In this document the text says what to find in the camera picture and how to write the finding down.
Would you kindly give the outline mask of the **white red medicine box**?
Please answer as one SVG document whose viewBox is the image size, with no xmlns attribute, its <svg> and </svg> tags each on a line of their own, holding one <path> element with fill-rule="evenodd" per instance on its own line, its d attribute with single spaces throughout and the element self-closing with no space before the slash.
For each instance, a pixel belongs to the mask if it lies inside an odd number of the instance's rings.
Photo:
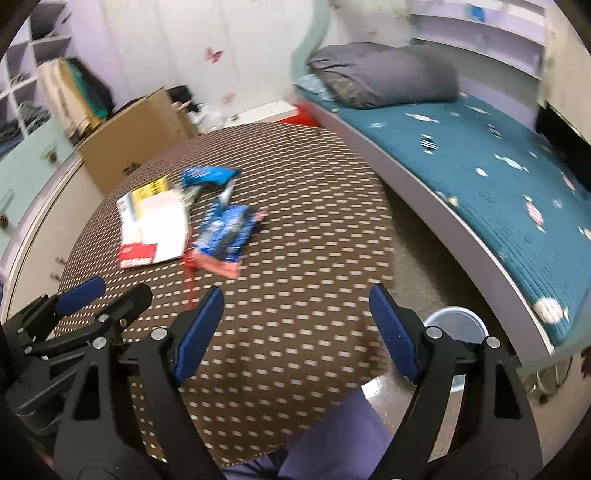
<svg viewBox="0 0 591 480">
<path fill-rule="evenodd" d="M 121 223 L 118 263 L 121 269 L 148 266 L 183 256 L 188 217 L 180 192 L 172 189 L 132 206 L 131 195 L 117 200 Z"/>
</svg>

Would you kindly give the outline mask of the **yellow white medicine box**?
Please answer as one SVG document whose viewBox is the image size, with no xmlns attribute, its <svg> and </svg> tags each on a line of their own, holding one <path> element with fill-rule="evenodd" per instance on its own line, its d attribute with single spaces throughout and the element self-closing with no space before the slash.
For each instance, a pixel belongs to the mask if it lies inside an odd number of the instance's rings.
<svg viewBox="0 0 591 480">
<path fill-rule="evenodd" d="M 173 188 L 166 176 L 123 195 L 117 200 L 116 208 L 124 235 L 187 228 L 181 191 Z"/>
</svg>

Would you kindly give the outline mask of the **dark blue snack packet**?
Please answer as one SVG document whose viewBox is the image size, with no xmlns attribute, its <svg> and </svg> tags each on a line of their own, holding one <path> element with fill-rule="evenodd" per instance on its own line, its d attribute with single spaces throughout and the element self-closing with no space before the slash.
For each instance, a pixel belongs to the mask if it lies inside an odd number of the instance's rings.
<svg viewBox="0 0 591 480">
<path fill-rule="evenodd" d="M 199 228 L 197 240 L 188 247 L 185 265 L 238 279 L 242 250 L 264 219 L 266 210 L 249 205 L 217 208 Z"/>
</svg>

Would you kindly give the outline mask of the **blue white tube wrapper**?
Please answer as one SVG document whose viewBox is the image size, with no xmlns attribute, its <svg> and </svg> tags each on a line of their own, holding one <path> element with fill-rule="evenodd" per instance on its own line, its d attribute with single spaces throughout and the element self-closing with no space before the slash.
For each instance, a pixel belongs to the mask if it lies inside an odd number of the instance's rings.
<svg viewBox="0 0 591 480">
<path fill-rule="evenodd" d="M 230 179 L 221 193 L 211 203 L 211 207 L 207 210 L 204 215 L 204 220 L 201 222 L 201 231 L 204 231 L 208 225 L 211 224 L 211 222 L 214 221 L 219 215 L 221 215 L 226 207 L 228 207 L 233 189 L 235 189 L 235 181 L 235 178 Z"/>
</svg>

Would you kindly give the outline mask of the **blue snack wrapper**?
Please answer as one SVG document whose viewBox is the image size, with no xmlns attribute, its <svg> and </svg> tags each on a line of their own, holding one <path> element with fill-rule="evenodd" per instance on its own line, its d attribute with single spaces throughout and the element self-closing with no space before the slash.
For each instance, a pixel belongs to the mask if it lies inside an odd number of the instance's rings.
<svg viewBox="0 0 591 480">
<path fill-rule="evenodd" d="M 228 167 L 190 167 L 181 176 L 182 200 L 191 206 L 200 193 L 211 188 L 225 188 L 235 181 L 240 172 Z"/>
</svg>

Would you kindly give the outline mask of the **light blue trash bin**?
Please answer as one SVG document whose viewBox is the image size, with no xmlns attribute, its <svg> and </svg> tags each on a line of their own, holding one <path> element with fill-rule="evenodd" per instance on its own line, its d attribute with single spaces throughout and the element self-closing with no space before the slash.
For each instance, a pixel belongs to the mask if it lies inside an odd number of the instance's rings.
<svg viewBox="0 0 591 480">
<path fill-rule="evenodd" d="M 426 358 L 421 393 L 447 403 L 451 393 L 481 391 L 486 384 L 484 344 L 488 330 L 478 315 L 463 307 L 446 307 L 423 322 Z"/>
</svg>

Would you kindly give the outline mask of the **brown polka dot tablecloth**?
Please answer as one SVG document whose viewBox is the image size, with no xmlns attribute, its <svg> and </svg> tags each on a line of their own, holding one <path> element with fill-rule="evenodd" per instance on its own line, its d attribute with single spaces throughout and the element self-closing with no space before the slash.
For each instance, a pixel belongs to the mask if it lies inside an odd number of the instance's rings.
<svg viewBox="0 0 591 480">
<path fill-rule="evenodd" d="M 141 340 L 187 309 L 180 261 L 119 267 L 116 202 L 197 165 L 238 169 L 232 202 L 267 213 L 245 246 L 238 279 L 204 270 L 194 276 L 192 307 L 217 286 L 224 317 L 180 392 L 212 457 L 230 466 L 276 450 L 387 370 L 369 293 L 393 283 L 393 220 L 378 177 L 331 130 L 249 124 L 195 137 L 144 164 L 95 210 L 60 286 L 100 276 L 106 291 L 63 320 L 59 333 L 86 325 L 137 283 L 147 284 L 153 299 L 126 341 Z"/>
</svg>

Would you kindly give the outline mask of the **lilac mint wardrobe cabinet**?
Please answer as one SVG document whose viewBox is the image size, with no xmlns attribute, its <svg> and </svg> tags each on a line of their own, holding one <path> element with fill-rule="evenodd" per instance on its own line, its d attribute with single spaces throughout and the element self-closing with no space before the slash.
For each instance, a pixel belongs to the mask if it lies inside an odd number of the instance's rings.
<svg viewBox="0 0 591 480">
<path fill-rule="evenodd" d="M 52 112 L 38 68 L 74 53 L 65 1 L 40 1 L 1 56 L 1 318 L 57 292 L 104 196 Z"/>
</svg>

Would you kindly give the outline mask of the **brown cardboard box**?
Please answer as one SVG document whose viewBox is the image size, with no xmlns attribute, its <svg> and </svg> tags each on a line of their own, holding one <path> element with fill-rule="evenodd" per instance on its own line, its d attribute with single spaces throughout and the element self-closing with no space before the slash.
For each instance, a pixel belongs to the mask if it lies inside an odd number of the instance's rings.
<svg viewBox="0 0 591 480">
<path fill-rule="evenodd" d="M 195 134 L 186 111 L 158 89 L 102 123 L 77 150 L 95 185 L 108 195 L 139 166 Z"/>
</svg>

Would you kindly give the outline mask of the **teal bed mattress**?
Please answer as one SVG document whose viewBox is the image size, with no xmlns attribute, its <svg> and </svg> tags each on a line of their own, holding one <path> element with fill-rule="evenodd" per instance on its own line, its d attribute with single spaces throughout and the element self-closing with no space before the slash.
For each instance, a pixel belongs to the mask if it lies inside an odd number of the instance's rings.
<svg viewBox="0 0 591 480">
<path fill-rule="evenodd" d="M 446 201 L 499 258 L 550 342 L 567 340 L 590 285 L 590 197 L 545 139 L 466 93 L 374 109 L 301 93 Z"/>
</svg>

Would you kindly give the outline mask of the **red stool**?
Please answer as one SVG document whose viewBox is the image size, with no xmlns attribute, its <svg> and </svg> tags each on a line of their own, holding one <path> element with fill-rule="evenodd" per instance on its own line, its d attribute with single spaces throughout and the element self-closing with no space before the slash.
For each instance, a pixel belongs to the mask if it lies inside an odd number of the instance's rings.
<svg viewBox="0 0 591 480">
<path fill-rule="evenodd" d="M 307 110 L 301 108 L 301 106 L 298 105 L 295 105 L 294 115 L 277 120 L 277 123 L 310 126 L 315 128 L 320 127 L 318 121 L 308 114 Z"/>
</svg>

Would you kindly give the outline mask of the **grey folded duvet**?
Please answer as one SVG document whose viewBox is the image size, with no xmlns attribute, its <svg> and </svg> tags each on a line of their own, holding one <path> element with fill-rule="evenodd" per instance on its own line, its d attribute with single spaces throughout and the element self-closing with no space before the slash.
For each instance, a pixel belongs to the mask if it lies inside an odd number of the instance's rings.
<svg viewBox="0 0 591 480">
<path fill-rule="evenodd" d="M 307 65 L 339 101 L 356 109 L 460 98 L 456 67 L 425 45 L 330 45 L 311 54 Z"/>
</svg>

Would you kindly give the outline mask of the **blue striped pillow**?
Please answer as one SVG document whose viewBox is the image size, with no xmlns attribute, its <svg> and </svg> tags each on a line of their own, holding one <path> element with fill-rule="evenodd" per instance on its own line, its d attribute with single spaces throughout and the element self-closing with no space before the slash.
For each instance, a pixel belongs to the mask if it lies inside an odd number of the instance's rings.
<svg viewBox="0 0 591 480">
<path fill-rule="evenodd" d="M 318 75 L 305 74 L 297 78 L 295 84 L 298 88 L 301 88 L 304 91 L 318 95 L 318 97 L 324 101 L 335 102 L 338 100 L 338 97 L 335 96 L 335 93 L 332 92 L 332 90 L 329 89 L 327 85 L 325 85 L 325 82 L 322 81 Z"/>
</svg>

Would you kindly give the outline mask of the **mint green bunk bed frame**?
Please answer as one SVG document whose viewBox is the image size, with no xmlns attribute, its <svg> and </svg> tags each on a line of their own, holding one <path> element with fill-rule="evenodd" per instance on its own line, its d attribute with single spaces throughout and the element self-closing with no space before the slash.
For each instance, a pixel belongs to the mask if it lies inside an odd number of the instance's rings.
<svg viewBox="0 0 591 480">
<path fill-rule="evenodd" d="M 535 126 L 543 47 L 526 49 L 517 35 L 486 31 L 457 19 L 452 24 L 452 36 L 467 33 L 480 43 L 479 50 L 459 52 L 453 45 L 419 38 L 422 22 L 415 18 L 414 9 L 413 2 L 399 1 L 380 9 L 376 21 L 369 22 L 365 6 L 315 1 L 307 33 L 291 57 L 294 83 L 300 76 L 313 74 L 308 57 L 330 45 L 372 42 L 392 47 L 429 46 L 456 67 L 460 93 L 490 104 L 545 139 L 590 197 L 586 182 L 577 178 L 564 154 Z M 553 345 L 499 258 L 456 211 L 375 142 L 295 87 L 308 112 L 358 151 L 381 179 L 392 208 L 396 245 L 415 254 L 451 304 L 475 311 L 491 333 L 507 341 L 525 371 L 544 369 L 589 346 L 590 285 L 576 316 L 579 324 L 563 344 Z"/>
</svg>

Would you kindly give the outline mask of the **hanging jackets on rail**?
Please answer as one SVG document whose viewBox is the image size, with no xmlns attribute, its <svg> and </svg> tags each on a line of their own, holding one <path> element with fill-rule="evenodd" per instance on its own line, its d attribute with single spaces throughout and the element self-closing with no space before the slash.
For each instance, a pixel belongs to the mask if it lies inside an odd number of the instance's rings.
<svg viewBox="0 0 591 480">
<path fill-rule="evenodd" d="M 63 57 L 37 66 L 48 108 L 69 139 L 80 139 L 109 117 L 109 110 L 82 72 Z"/>
</svg>

